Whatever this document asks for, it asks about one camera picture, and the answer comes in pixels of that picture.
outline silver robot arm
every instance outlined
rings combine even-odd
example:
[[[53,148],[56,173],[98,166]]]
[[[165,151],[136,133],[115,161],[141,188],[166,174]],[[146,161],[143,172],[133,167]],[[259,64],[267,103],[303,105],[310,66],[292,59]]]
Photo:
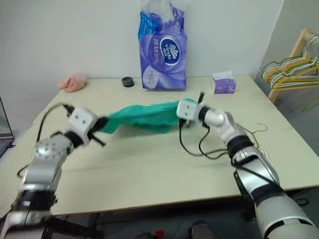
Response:
[[[230,113],[183,100],[178,104],[177,116],[205,123],[223,139],[236,168],[234,178],[239,190],[254,202],[264,239],[319,239],[319,230],[280,187],[274,168]]]
[[[57,189],[62,164],[75,148],[97,139],[93,133],[106,123],[87,109],[72,108],[66,133],[56,133],[38,142],[34,159],[27,167],[22,185],[11,211],[8,213],[0,239],[42,238],[50,208],[57,202]]]

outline purple tissue package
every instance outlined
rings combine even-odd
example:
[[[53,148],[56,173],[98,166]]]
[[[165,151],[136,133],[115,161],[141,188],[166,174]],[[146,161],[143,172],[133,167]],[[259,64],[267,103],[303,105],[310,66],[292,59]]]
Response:
[[[187,36],[184,11],[170,1],[164,15],[150,9],[142,8],[138,32],[143,88],[185,89]]]
[[[231,71],[212,74],[215,82],[214,94],[232,94],[235,92],[236,82]]]

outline laptop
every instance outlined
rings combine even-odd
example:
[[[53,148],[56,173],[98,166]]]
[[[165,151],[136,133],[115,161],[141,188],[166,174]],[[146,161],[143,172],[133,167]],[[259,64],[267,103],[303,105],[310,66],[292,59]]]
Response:
[[[0,97],[0,157],[5,153],[8,148],[12,147],[14,137],[6,117],[2,99]]]

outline tabletop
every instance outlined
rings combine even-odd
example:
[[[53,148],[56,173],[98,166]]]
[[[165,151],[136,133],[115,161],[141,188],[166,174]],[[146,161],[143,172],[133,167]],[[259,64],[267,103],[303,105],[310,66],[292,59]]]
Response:
[[[86,88],[60,91],[35,119],[32,127],[0,165],[0,216],[14,201],[20,179],[17,171],[32,160],[32,151],[41,117],[59,102],[90,109],[98,116],[116,112],[129,105],[150,105],[182,98],[197,99],[205,92],[204,102],[233,114],[234,119],[255,134],[276,169],[284,189],[298,189],[319,184],[317,155],[281,115],[249,76],[236,76],[234,94],[213,94],[211,77],[187,79],[186,91],[142,89],[140,79],[132,88],[120,79],[90,80]],[[64,130],[67,118],[63,108],[52,112],[45,121],[41,138]],[[183,141],[198,152],[205,129],[194,124],[183,131]],[[54,215],[105,212],[111,210],[165,205],[239,195],[233,179],[234,168],[227,155],[218,160],[193,157],[179,144],[178,128],[168,133],[154,133],[140,128],[119,128],[114,134],[98,133],[107,143],[92,142],[78,148],[63,164],[57,189]],[[225,148],[212,132],[203,144],[204,151]]]

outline small tissue box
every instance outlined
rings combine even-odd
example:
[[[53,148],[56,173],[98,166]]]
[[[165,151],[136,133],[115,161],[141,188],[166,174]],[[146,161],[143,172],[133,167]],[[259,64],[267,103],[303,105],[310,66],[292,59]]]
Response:
[[[236,82],[232,71],[212,74],[215,82],[214,94],[232,94],[235,92]]]

